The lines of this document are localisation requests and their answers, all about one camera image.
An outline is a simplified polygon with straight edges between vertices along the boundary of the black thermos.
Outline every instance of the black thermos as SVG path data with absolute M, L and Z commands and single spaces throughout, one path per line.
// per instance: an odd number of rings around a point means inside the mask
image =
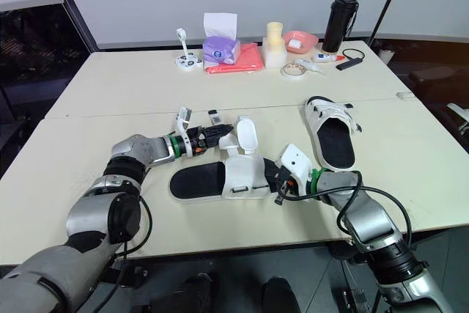
M 345 32 L 349 29 L 349 23 L 352 16 L 354 16 L 358 10 L 358 1 L 335 0 L 330 8 L 331 11 L 328 28 L 325 30 L 322 51 L 329 54 L 335 54 L 339 50 L 342 40 L 344 39 Z

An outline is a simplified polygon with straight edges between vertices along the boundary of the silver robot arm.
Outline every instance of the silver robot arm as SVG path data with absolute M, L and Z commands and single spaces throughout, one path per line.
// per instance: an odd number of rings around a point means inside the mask
M 311 161 L 295 146 L 289 145 L 277 161 L 279 196 L 277 204 L 291 190 L 293 197 L 319 193 L 332 188 L 356 186 L 354 172 L 323 172 L 317 180 L 311 177 Z M 311 187 L 315 183 L 316 191 Z M 353 190 L 327 193 L 320 200 L 339 212 L 346 207 Z M 384 300 L 393 312 L 442 312 L 453 310 L 422 262 L 419 262 L 402 238 L 401 232 L 380 203 L 360 190 L 344 211 L 343 222 L 359 252 L 377 280 Z
M 103 176 L 73 205 L 68 240 L 44 249 L 0 280 L 0 312 L 75 312 L 88 298 L 117 249 L 139 230 L 140 189 L 148 170 L 182 154 L 194 156 L 218 144 L 231 125 L 188 126 L 180 135 L 134 135 L 112 149 Z

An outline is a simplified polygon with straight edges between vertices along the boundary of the pink bowl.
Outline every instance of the pink bowl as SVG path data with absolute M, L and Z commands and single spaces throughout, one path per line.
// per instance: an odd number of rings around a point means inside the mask
M 313 48 L 318 42 L 319 38 L 316 37 L 314 34 L 302 32 L 302 31 L 290 31 L 284 34 L 283 36 L 285 41 L 285 46 L 287 47 L 288 51 L 292 51 L 293 53 L 304 54 L 308 53 L 311 48 Z M 299 40 L 301 42 L 301 48 L 291 48 L 288 46 L 288 42 L 290 40 Z

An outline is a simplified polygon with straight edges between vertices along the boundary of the white table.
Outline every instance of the white table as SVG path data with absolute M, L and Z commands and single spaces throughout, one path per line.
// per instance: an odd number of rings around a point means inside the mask
M 125 114 L 176 113 L 260 108 L 301 104 L 321 95 L 336 102 L 391 99 L 408 88 L 362 41 L 342 44 L 366 54 L 363 64 L 338 71 L 337 63 L 321 64 L 326 75 L 308 72 L 301 81 L 283 77 L 278 69 L 255 73 L 185 72 L 174 64 L 182 51 L 93 53 L 83 64 L 46 118 Z M 290 59 L 311 57 L 290 54 Z
M 352 142 L 364 183 L 397 197 L 415 230 L 468 224 L 469 155 L 424 106 L 415 98 L 352 103 L 352 114 L 363 127 Z M 234 122 L 238 114 L 255 121 L 264 156 L 275 159 L 293 143 L 314 157 L 298 106 L 221 112 L 226 122 Z M 138 114 L 43 120 L 0 182 L 0 264 L 18 264 L 42 248 L 65 242 L 68 211 L 103 172 L 111 146 L 133 133 L 168 133 L 173 119 L 173 114 Z M 206 112 L 193 114 L 191 126 L 209 124 Z M 316 201 L 285 202 L 282 207 L 273 197 L 182 204 L 171 196 L 169 180 L 177 170 L 222 158 L 212 149 L 148 174 L 142 195 L 155 223 L 135 257 L 343 238 L 335 224 L 337 212 Z M 387 199 L 372 196 L 405 229 L 399 210 Z M 142 218 L 133 243 L 147 230 Z

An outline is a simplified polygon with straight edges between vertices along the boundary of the tape roll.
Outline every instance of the tape roll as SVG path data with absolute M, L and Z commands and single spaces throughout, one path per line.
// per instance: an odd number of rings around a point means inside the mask
M 304 75 L 306 74 L 306 68 L 303 65 L 291 62 L 283 66 L 280 69 L 280 72 L 282 76 L 284 77 L 287 77 L 293 80 L 299 80 L 299 79 L 302 79 Z

